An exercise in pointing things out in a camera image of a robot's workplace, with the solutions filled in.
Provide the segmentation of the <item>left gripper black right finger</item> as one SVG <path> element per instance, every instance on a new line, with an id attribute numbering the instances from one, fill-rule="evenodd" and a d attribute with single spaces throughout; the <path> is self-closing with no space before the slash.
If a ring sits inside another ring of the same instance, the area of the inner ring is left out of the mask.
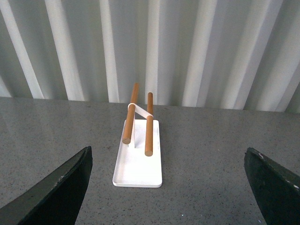
<path id="1" fill-rule="evenodd" d="M 300 177 L 254 148 L 244 157 L 255 200 L 269 225 L 300 223 Z"/>

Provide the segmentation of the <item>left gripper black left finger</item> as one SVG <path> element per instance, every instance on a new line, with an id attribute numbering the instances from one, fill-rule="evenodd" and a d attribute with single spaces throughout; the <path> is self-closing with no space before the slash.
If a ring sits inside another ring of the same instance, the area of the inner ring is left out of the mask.
<path id="1" fill-rule="evenodd" d="M 2 225 L 73 225 L 93 165 L 85 147 L 24 194 L 0 209 Z"/>

